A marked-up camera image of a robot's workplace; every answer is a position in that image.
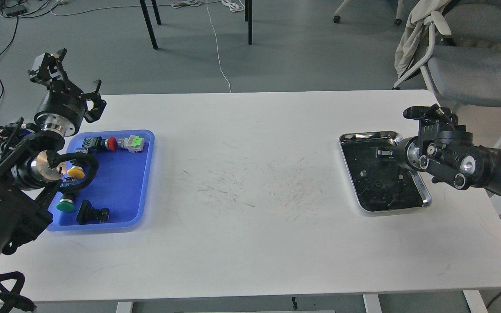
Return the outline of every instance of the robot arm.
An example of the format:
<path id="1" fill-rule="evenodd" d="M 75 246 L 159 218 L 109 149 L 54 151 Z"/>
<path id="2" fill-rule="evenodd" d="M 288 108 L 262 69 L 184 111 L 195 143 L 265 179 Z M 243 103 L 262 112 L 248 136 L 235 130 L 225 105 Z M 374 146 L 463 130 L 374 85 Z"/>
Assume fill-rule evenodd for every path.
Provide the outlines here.
<path id="1" fill-rule="evenodd" d="M 419 121 L 419 135 L 396 148 L 402 167 L 427 172 L 434 183 L 485 188 L 501 196 L 501 149 L 475 147 L 473 134 L 446 107 L 410 107 L 403 116 Z"/>
<path id="2" fill-rule="evenodd" d="M 58 191 L 70 193 L 90 184 L 96 175 L 98 161 L 84 153 L 58 154 L 64 146 L 64 137 L 74 135 L 82 119 L 89 123 L 100 118 L 106 102 L 100 97 L 101 81 L 96 90 L 83 93 L 72 83 L 63 70 L 66 49 L 54 55 L 44 53 L 36 58 L 30 80 L 47 87 L 35 123 L 16 123 L 0 127 L 0 254 L 13 254 L 22 244 L 35 240 L 52 222 L 48 207 Z M 91 110 L 86 101 L 94 102 Z M 66 172 L 66 162 L 75 160 L 89 166 L 86 178 L 74 186 L 61 186 Z M 35 199 L 23 190 L 43 188 Z M 16 283 L 7 290 L 2 281 L 14 279 Z M 33 310 L 33 303 L 19 295 L 24 275 L 13 272 L 0 275 L 0 299 L 4 306 L 0 312 L 13 307 Z"/>

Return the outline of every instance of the white cable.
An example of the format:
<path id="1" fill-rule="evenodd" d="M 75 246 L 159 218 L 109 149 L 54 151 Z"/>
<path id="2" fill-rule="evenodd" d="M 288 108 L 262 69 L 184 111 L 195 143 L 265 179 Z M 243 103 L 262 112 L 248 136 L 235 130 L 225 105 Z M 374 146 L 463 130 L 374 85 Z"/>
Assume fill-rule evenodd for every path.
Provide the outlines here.
<path id="1" fill-rule="evenodd" d="M 220 2 L 220 0 L 213 1 L 213 2 L 210 2 L 210 3 L 217 3 L 217 2 Z M 185 0 L 185 1 L 174 1 L 171 4 L 159 4 L 157 6 L 159 6 L 159 7 L 169 7 L 169 6 L 171 6 L 172 8 L 178 9 L 178 8 L 187 7 L 187 6 L 197 7 L 197 6 L 200 6 L 201 4 L 202 4 L 201 0 Z M 51 14 L 53 14 L 55 16 L 73 16 L 73 15 L 84 14 L 84 13 L 88 13 L 88 12 L 94 12 L 94 11 L 97 11 L 97 10 L 119 9 L 119 8 L 137 8 L 137 7 L 140 7 L 140 5 L 135 5 L 135 6 L 116 6 L 116 7 L 96 8 L 96 9 L 86 10 L 86 11 L 77 12 L 77 13 L 55 14 L 53 12 L 53 9 L 56 8 L 57 6 L 63 6 L 63 4 L 57 3 L 52 8 L 50 8 Z"/>
<path id="2" fill-rule="evenodd" d="M 236 3 L 231 2 L 231 0 L 221 0 L 221 4 L 229 7 L 229 10 L 231 12 L 239 12 L 239 11 L 245 10 L 245 5 L 243 4 L 243 2 L 241 0 L 239 0 L 239 3 L 241 5 L 238 5 Z"/>
<path id="3" fill-rule="evenodd" d="M 200 0 L 185 0 L 185 1 L 174 1 L 171 3 L 171 7 L 174 9 L 182 7 L 199 7 L 202 4 Z"/>
<path id="4" fill-rule="evenodd" d="M 223 69 L 221 69 L 221 61 L 219 59 L 219 46 L 217 44 L 217 34 L 215 32 L 214 24 L 212 24 L 212 15 L 210 15 L 210 10 L 208 9 L 208 2 L 206 2 L 206 10 L 208 11 L 208 16 L 210 17 L 210 25 L 212 25 L 212 30 L 214 30 L 214 37 L 216 39 L 217 63 L 219 64 L 219 71 L 223 75 L 223 78 L 225 78 L 225 81 L 227 81 L 227 85 L 229 86 L 229 92 L 231 93 L 231 83 L 229 82 L 229 79 L 225 77 Z"/>

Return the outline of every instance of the gray chair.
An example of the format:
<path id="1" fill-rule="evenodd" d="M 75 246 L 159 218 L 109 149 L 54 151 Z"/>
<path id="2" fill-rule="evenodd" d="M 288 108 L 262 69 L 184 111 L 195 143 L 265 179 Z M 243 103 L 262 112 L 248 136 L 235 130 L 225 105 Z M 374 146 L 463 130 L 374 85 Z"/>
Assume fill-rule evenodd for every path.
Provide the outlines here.
<path id="1" fill-rule="evenodd" d="M 441 37 L 501 44 L 501 0 L 463 0 L 445 16 L 425 19 L 429 43 L 425 55 L 394 83 L 394 89 L 420 70 L 426 87 L 460 103 L 501 107 L 501 51 L 436 45 Z M 495 145 L 501 145 L 501 138 Z"/>

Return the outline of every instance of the white table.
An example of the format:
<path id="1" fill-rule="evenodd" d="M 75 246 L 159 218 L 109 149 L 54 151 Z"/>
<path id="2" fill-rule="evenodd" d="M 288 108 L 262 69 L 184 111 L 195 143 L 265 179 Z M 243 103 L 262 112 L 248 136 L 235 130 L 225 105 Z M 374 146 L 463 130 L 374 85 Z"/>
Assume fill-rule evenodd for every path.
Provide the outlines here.
<path id="1" fill-rule="evenodd" d="M 34 301 L 399 293 L 501 287 L 501 221 L 484 190 L 425 176 L 433 204 L 362 211 L 343 133 L 416 134 L 433 94 L 329 91 L 114 95 L 81 131 L 156 135 L 130 232 L 44 232 L 0 259 Z"/>

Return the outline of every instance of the metal tray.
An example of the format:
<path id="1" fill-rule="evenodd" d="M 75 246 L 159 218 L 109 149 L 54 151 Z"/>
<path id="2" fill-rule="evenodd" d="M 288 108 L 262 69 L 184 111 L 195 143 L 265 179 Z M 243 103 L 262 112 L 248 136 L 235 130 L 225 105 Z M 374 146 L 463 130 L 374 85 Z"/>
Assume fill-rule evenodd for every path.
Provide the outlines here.
<path id="1" fill-rule="evenodd" d="M 341 151 L 364 210 L 383 212 L 431 204 L 432 198 L 418 172 L 400 167 L 391 156 L 376 157 L 376 147 L 396 147 L 402 139 L 395 131 L 341 135 Z"/>

